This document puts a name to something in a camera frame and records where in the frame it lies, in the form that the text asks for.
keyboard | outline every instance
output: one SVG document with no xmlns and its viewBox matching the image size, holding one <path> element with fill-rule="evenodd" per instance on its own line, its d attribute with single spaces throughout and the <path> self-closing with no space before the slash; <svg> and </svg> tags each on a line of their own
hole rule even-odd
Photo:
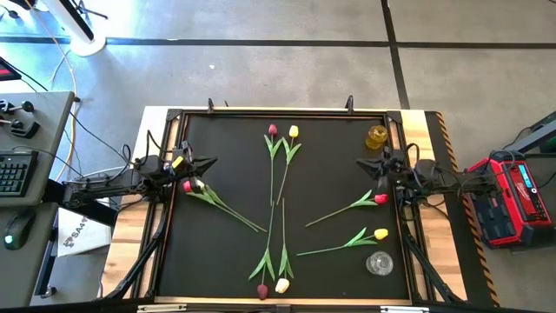
<svg viewBox="0 0 556 313">
<path fill-rule="evenodd" d="M 34 150 L 0 150 L 0 197 L 25 196 L 37 156 Z"/>
</svg>

gray desk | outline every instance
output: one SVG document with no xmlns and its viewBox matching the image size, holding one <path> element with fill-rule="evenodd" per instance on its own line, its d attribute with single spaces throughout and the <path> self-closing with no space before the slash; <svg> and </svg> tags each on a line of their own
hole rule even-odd
<svg viewBox="0 0 556 313">
<path fill-rule="evenodd" d="M 23 145 L 56 154 L 74 97 L 73 92 L 67 91 L 0 94 L 0 99 L 6 99 L 16 106 L 24 100 L 35 105 L 33 114 L 17 111 L 13 116 L 3 115 L 5 118 L 18 119 L 24 123 L 35 118 L 41 125 L 31 139 L 14 137 L 9 133 L 9 127 L 0 127 L 0 150 L 11 150 L 15 146 Z M 25 197 L 0 198 L 2 232 L 10 218 L 19 210 L 32 206 L 37 211 L 29 239 L 20 250 L 7 250 L 0 244 L 0 264 L 3 272 L 0 279 L 0 308 L 23 307 L 30 303 L 57 213 L 56 203 L 41 203 L 53 162 L 52 155 L 39 152 L 36 169 Z"/>
<path fill-rule="evenodd" d="M 56 154 L 74 98 L 74 93 L 69 91 L 0 94 L 0 99 L 6 99 L 16 106 L 25 100 L 35 105 L 35 112 L 32 114 L 19 110 L 13 116 L 4 115 L 8 117 L 6 119 L 17 119 L 24 123 L 35 119 L 41 125 L 31 139 L 15 137 L 9 133 L 8 126 L 0 127 L 0 150 L 11 150 L 22 145 Z M 53 156 L 39 152 L 35 173 L 25 197 L 0 198 L 0 208 L 39 204 L 53 163 Z"/>
</svg>

red power station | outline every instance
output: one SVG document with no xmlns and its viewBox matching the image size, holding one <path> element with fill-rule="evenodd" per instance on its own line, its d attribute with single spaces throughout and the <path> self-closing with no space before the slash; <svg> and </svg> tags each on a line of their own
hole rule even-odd
<svg viewBox="0 0 556 313">
<path fill-rule="evenodd" d="M 496 175 L 501 190 L 488 195 L 471 194 L 480 236 L 486 245 L 530 245 L 552 237 L 553 220 L 522 155 L 516 154 L 512 161 L 508 153 L 495 153 L 469 171 Z"/>
</svg>

yellow tulip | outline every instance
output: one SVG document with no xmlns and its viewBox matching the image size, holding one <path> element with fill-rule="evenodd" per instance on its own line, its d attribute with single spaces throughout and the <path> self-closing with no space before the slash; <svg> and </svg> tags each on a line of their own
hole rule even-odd
<svg viewBox="0 0 556 313">
<path fill-rule="evenodd" d="M 388 230 L 387 229 L 377 229 L 377 230 L 374 231 L 374 237 L 377 240 L 382 240 L 386 236 L 388 236 Z"/>
<path fill-rule="evenodd" d="M 289 280 L 286 278 L 280 278 L 278 279 L 278 283 L 276 283 L 276 292 L 282 294 L 284 292 L 286 292 L 286 290 L 288 290 L 289 287 Z"/>
<path fill-rule="evenodd" d="M 296 138 L 299 135 L 299 129 L 297 128 L 297 126 L 292 125 L 292 127 L 289 128 L 289 136 L 292 138 Z"/>
</svg>

white stand base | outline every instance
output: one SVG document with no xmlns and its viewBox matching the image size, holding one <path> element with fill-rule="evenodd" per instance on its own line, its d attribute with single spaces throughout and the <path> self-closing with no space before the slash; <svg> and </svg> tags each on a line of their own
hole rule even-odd
<svg viewBox="0 0 556 313">
<path fill-rule="evenodd" d="M 106 37 L 95 33 L 95 39 L 90 43 L 74 38 L 69 44 L 71 51 L 80 57 L 92 56 L 102 50 L 106 45 Z"/>
</svg>

